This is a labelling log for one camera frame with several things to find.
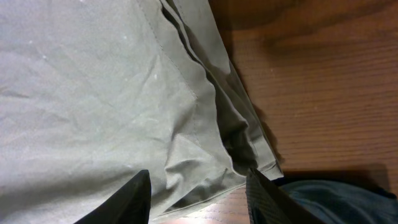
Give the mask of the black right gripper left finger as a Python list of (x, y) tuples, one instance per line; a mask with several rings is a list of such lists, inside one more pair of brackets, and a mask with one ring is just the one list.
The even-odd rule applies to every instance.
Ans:
[(141, 170), (76, 224), (148, 224), (150, 203), (149, 171)]

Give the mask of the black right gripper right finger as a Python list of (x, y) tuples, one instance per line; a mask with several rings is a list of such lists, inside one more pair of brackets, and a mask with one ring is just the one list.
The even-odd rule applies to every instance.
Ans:
[(257, 169), (249, 169), (246, 176), (246, 199), (250, 224), (323, 223)]

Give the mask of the khaki shorts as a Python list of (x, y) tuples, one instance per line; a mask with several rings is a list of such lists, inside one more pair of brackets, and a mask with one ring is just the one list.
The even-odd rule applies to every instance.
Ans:
[(151, 223), (283, 173), (208, 1), (1, 2), (1, 222), (74, 223), (139, 171)]

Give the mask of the folded navy blue shorts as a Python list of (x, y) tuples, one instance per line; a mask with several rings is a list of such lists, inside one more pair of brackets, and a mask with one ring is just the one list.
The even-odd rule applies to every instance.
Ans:
[(332, 180), (300, 180), (279, 187), (324, 223), (397, 224), (397, 197)]

